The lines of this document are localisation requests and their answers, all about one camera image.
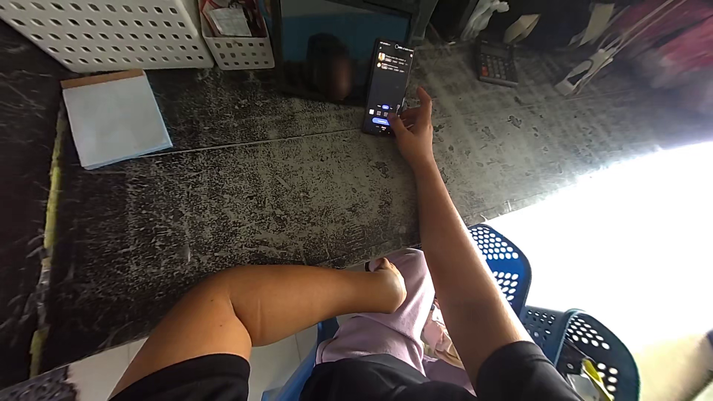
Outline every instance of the chair backrest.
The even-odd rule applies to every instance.
[[[520,316],[530,291],[530,262],[509,239],[486,224],[468,228],[506,299]]]
[[[606,326],[592,316],[578,311],[566,328],[565,336],[595,361],[599,376],[617,401],[638,400],[639,370],[631,352]],[[555,363],[558,370],[564,367]]]
[[[520,316],[520,321],[535,344],[542,348],[542,352],[552,363],[555,363],[562,352],[567,327],[577,312],[581,311],[570,309],[567,312],[560,312],[527,305]]]
[[[292,376],[286,383],[277,389],[271,389],[262,393],[262,401],[298,401],[299,394],[302,393],[304,384],[312,375],[314,361],[317,358],[317,346],[324,340],[334,337],[339,329],[337,318],[323,320],[317,323],[317,341],[315,341],[309,354],[301,361]]]

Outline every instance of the white storage box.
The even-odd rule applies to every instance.
[[[0,17],[74,72],[213,65],[192,0],[10,0]]]
[[[270,33],[265,38],[214,38],[205,17],[200,15],[200,29],[213,53],[215,63],[223,70],[248,70],[254,68],[273,68]]]

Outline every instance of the phone screen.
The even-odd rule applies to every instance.
[[[376,40],[364,114],[365,133],[393,133],[386,117],[401,113],[413,61],[413,49],[394,41]]]

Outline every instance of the hand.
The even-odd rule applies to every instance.
[[[421,105],[404,110],[401,118],[390,113],[388,120],[396,134],[396,143],[401,155],[409,162],[415,174],[423,169],[436,167],[434,159],[434,126],[431,125],[431,97],[426,90],[416,90]]]
[[[388,295],[389,304],[393,306],[391,313],[393,313],[406,299],[406,283],[399,269],[389,262],[389,259],[381,258],[376,262],[378,265],[374,269],[374,273],[381,275],[386,283],[386,292],[382,295]]]

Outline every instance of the plastic bag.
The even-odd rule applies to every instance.
[[[500,0],[480,0],[468,19],[461,40],[474,39],[488,25],[490,17],[494,11],[503,13],[510,9],[506,1]]]

